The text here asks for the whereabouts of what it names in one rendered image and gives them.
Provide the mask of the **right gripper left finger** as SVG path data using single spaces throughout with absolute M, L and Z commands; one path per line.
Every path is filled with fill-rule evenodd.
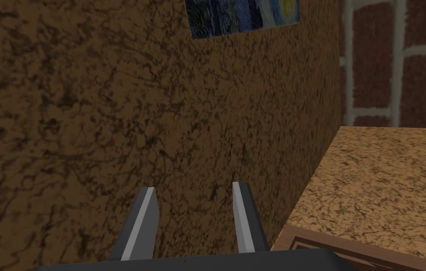
M 141 188 L 108 260 L 116 262 L 152 259 L 159 217 L 156 189 L 154 187 Z

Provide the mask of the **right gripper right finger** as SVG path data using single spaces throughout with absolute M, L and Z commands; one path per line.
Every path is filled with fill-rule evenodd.
M 247 182 L 233 182 L 233 214 L 239 253 L 269 251 L 253 194 Z

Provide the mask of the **brown wooden cupboard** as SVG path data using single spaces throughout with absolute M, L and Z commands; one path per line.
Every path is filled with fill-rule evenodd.
M 358 271 L 426 271 L 426 259 L 286 225 L 272 250 L 328 248 Z

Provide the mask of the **blue swirly night-sky painting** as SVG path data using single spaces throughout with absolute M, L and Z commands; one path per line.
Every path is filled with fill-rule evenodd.
M 300 22 L 299 0 L 184 0 L 193 40 Z

